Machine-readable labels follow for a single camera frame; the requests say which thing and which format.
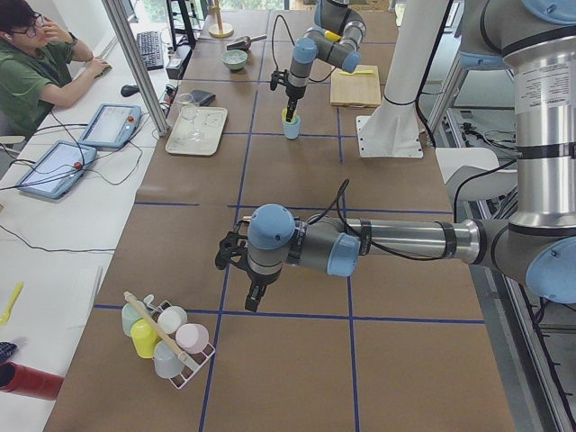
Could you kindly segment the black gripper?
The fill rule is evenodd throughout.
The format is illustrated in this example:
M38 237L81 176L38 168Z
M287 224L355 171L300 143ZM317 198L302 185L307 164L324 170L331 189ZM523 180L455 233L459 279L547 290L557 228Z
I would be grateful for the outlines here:
M252 269L248 269L248 277L251 281L250 289L248 291L245 309L247 311L257 311L262 298L266 293L266 287L273 284L279 277L279 272L276 271L272 274L260 274Z
M297 101L304 97L305 87L288 84L286 86L286 94L288 95L289 100L283 111L283 120L285 122L293 122L296 115Z

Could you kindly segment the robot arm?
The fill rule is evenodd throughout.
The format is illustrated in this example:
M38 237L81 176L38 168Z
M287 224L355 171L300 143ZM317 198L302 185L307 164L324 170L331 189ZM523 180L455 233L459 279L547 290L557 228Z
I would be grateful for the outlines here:
M313 62L319 59L345 72L354 72L360 63L359 46L365 33L364 19L348 1L317 2L314 25L295 42L290 68L283 74L288 96L287 122L293 121L297 103L305 94Z
M452 1L408 1L381 104L360 121L360 156L405 158L416 138L417 102ZM304 97L314 61L346 72L360 62L364 19L345 1L320 1L314 26L296 41L287 71L286 120ZM410 222L344 218L340 197L307 221L279 204L257 208L234 266L251 285L245 308L257 311L284 263L348 277L360 256L412 261L459 259L485 266L549 301L575 304L575 1L464 1L459 64L464 70L511 69L514 82L517 210L507 220Z

